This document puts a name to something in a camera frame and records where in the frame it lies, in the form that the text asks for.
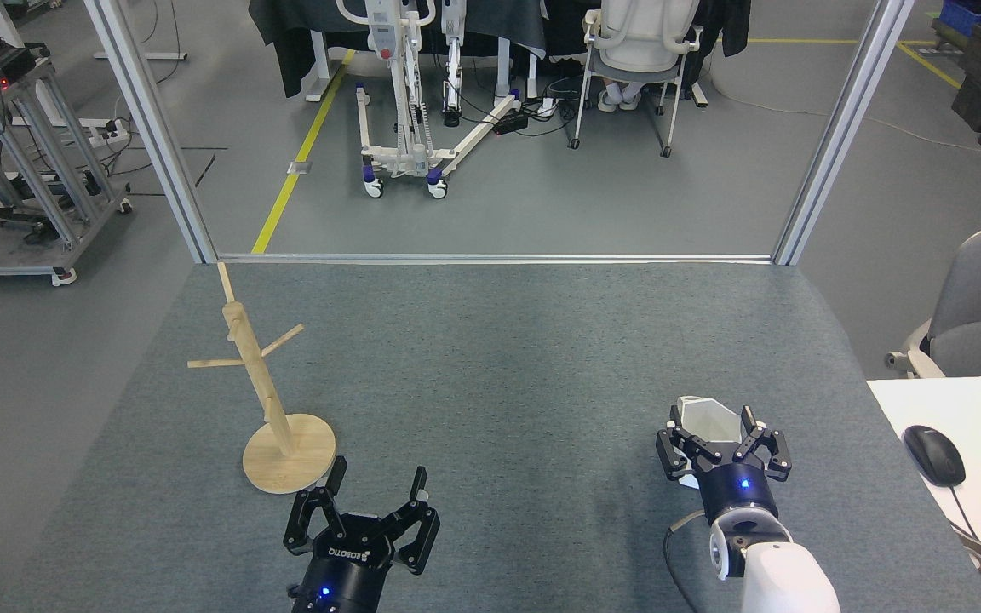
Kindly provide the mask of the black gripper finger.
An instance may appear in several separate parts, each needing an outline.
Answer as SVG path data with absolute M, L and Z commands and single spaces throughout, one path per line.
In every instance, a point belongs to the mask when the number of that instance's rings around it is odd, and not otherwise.
M 334 536 L 337 538 L 346 536 L 346 526 L 335 505 L 335 497 L 346 470 L 346 457 L 337 456 L 323 484 L 307 486 L 306 489 L 295 494 L 295 503 L 292 505 L 283 539 L 283 544 L 289 553 L 296 556 L 311 551 L 314 539 L 308 534 L 308 528 L 310 528 L 312 513 L 317 509 L 323 512 L 328 529 L 334 533 Z
M 411 574 L 424 573 L 440 527 L 439 513 L 429 505 L 427 476 L 425 467 L 416 467 L 408 503 L 389 513 L 384 520 L 384 536 L 393 546 L 409 528 L 419 524 L 414 539 L 406 546 L 394 548 L 393 552 L 394 561 L 404 563 Z
M 709 441 L 686 430 L 679 407 L 669 409 L 665 427 L 657 431 L 657 453 L 669 481 L 694 474 L 693 461 L 698 457 L 717 461 L 717 449 Z
M 750 406 L 741 408 L 740 420 L 743 438 L 736 447 L 736 461 L 743 462 L 750 458 L 762 461 L 758 454 L 758 449 L 762 446 L 768 453 L 768 458 L 763 463 L 766 476 L 773 480 L 787 480 L 793 469 L 793 459 L 790 457 L 785 434 L 756 419 Z

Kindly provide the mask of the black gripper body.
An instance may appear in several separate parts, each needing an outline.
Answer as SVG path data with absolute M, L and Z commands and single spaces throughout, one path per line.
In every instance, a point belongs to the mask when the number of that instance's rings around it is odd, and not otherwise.
M 778 516 L 766 470 L 759 462 L 712 463 L 709 459 L 697 459 L 694 465 L 694 477 L 708 521 L 715 521 L 728 509 L 751 505 Z
M 343 536 L 327 527 L 315 536 L 312 559 L 299 586 L 290 589 L 292 612 L 376 612 L 393 544 L 372 536 L 382 519 L 367 513 L 343 513 Z

